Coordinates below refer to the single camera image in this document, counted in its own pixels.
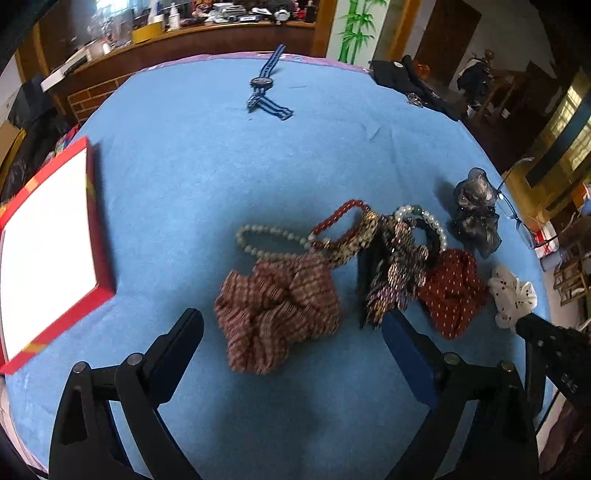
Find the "white dotted scrunchie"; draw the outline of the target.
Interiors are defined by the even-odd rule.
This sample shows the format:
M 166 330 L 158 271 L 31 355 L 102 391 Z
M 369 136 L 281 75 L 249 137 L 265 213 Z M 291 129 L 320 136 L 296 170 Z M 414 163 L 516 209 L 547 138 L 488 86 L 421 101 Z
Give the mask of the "white dotted scrunchie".
M 515 333 L 517 321 L 537 307 L 538 296 L 533 284 L 522 282 L 505 265 L 493 269 L 487 284 L 497 309 L 497 326 Z

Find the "red plaid scrunchie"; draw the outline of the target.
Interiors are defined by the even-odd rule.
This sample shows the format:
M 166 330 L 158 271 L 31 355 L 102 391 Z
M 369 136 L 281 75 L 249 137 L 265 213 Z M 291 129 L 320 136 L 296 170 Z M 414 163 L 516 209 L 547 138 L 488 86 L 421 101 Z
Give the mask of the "red plaid scrunchie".
M 279 368 L 294 344 L 332 335 L 341 325 L 332 271 L 320 253 L 259 260 L 249 275 L 230 271 L 214 314 L 228 343 L 229 368 L 260 375 Z

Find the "red polka dot scrunchie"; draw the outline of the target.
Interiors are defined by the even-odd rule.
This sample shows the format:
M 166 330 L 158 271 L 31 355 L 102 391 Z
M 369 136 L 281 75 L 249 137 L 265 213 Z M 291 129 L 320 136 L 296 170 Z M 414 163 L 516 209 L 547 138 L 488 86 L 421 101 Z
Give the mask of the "red polka dot scrunchie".
M 462 249 L 443 251 L 418 293 L 435 329 L 447 340 L 465 332 L 488 298 L 474 256 Z

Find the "grey organza scrunchie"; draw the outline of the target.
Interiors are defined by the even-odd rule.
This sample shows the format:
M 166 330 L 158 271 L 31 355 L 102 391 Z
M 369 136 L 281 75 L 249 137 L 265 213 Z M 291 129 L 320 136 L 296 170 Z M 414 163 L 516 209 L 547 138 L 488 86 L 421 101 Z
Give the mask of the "grey organza scrunchie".
M 469 249 L 487 259 L 501 245 L 498 233 L 500 216 L 496 212 L 497 191 L 485 170 L 474 167 L 453 191 L 454 235 Z

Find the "red white gift box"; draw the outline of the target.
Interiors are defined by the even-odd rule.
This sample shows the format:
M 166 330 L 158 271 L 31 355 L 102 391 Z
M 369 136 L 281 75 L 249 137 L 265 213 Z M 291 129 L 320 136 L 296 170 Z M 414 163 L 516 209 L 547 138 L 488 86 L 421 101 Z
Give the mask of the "red white gift box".
M 115 294 L 95 162 L 81 137 L 1 216 L 1 372 L 12 375 Z

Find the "rhinestone hair claw clip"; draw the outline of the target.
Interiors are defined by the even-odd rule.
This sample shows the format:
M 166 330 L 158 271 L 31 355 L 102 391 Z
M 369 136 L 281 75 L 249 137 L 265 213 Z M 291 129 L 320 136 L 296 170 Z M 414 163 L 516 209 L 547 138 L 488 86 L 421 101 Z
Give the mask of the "rhinestone hair claw clip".
M 427 280 L 439 240 L 416 216 L 379 218 L 377 231 L 358 256 L 360 327 L 380 328 L 391 310 L 404 311 Z

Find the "leopard print scrunchie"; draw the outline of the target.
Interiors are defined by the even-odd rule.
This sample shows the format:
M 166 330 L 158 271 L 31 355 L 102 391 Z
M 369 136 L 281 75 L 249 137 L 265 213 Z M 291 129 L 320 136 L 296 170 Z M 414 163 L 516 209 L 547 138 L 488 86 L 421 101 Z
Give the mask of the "leopard print scrunchie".
M 363 249 L 369 247 L 370 242 L 373 241 L 376 235 L 379 223 L 380 216 L 373 210 L 363 214 L 362 220 L 356 227 L 355 232 L 353 232 L 353 236 L 329 253 L 329 266 L 332 269 L 339 268 L 352 260 L 353 257 L 356 257 Z

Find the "blue bed cover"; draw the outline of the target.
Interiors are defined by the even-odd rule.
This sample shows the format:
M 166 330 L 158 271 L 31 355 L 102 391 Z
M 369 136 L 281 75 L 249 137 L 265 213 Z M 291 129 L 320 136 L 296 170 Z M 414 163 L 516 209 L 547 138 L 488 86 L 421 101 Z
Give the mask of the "blue bed cover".
M 115 296 L 7 379 L 17 432 L 41 462 L 71 367 L 142 352 L 188 308 L 204 339 L 160 413 L 205 479 L 382 479 L 427 410 L 382 335 L 360 328 L 356 264 L 335 271 L 337 333 L 290 351 L 270 375 L 228 367 L 213 313 L 252 259 L 245 224 L 299 235 L 351 199 L 389 214 L 419 205 L 447 222 L 473 167 L 500 175 L 463 124 L 411 105 L 369 75 L 283 62 L 270 95 L 293 112 L 249 112 L 259 58 L 215 58 L 130 77 L 84 123 Z

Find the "black clothing pile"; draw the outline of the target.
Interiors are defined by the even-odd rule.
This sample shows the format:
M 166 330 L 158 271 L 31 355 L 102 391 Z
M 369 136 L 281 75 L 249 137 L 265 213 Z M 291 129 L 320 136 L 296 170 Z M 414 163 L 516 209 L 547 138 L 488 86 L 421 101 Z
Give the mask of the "black clothing pile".
M 370 76 L 383 87 L 391 88 L 407 97 L 408 102 L 426 107 L 459 121 L 460 112 L 432 90 L 418 75 L 413 59 L 405 55 L 401 60 L 373 60 L 370 62 Z

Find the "wooden cabinet counter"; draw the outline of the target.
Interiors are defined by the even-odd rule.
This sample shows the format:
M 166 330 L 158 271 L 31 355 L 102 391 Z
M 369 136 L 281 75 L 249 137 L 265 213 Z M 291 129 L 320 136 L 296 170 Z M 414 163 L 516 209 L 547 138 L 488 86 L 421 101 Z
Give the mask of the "wooden cabinet counter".
M 117 48 L 78 67 L 49 90 L 60 113 L 83 123 L 131 75 L 161 63 L 200 54 L 271 51 L 278 43 L 288 53 L 311 55 L 315 26 L 287 22 L 202 25 L 161 34 Z

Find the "brown wooden door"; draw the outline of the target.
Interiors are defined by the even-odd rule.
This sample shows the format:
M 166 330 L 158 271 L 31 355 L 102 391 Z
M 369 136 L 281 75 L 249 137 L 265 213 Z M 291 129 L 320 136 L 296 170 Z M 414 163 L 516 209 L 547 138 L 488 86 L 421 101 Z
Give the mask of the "brown wooden door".
M 436 1 L 415 55 L 418 64 L 429 67 L 431 79 L 450 84 L 481 18 L 465 1 Z

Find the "bamboo painted pillar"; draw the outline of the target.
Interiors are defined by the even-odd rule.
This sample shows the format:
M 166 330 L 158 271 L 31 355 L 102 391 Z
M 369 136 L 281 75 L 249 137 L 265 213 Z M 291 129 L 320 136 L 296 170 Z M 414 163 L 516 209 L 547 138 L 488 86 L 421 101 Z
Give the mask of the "bamboo painted pillar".
M 366 68 L 373 58 L 390 2 L 342 0 L 335 9 L 327 57 Z

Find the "yellow tape roll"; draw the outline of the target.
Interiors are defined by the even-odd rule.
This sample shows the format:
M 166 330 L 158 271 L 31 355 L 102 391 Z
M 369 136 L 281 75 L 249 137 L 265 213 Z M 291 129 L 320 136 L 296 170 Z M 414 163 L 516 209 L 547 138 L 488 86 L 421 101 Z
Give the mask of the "yellow tape roll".
M 153 22 L 132 31 L 132 43 L 141 44 L 160 36 L 164 32 L 162 22 Z

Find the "white spray bottle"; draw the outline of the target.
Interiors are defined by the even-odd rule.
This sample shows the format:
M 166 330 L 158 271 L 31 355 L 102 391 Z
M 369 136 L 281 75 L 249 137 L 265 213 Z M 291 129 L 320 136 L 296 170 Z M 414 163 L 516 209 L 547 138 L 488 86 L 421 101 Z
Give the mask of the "white spray bottle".
M 170 4 L 169 16 L 168 16 L 168 29 L 175 31 L 180 28 L 180 14 L 177 6 L 174 2 Z

